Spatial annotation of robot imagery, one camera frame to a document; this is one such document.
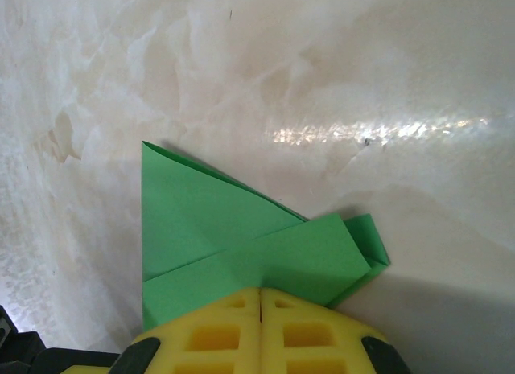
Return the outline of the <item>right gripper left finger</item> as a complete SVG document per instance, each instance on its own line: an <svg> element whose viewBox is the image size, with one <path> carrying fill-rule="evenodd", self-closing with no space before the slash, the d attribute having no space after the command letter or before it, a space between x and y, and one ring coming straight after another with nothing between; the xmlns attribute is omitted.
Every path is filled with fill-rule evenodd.
<svg viewBox="0 0 515 374"><path fill-rule="evenodd" d="M246 288L137 337L111 373L259 373L261 300Z"/></svg>

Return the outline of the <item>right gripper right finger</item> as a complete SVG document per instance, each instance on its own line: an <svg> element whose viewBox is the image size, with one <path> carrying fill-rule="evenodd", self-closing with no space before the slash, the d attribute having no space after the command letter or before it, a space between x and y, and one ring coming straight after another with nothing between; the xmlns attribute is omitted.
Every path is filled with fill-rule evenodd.
<svg viewBox="0 0 515 374"><path fill-rule="evenodd" d="M279 290L262 289L263 373L410 373L378 330Z"/></svg>

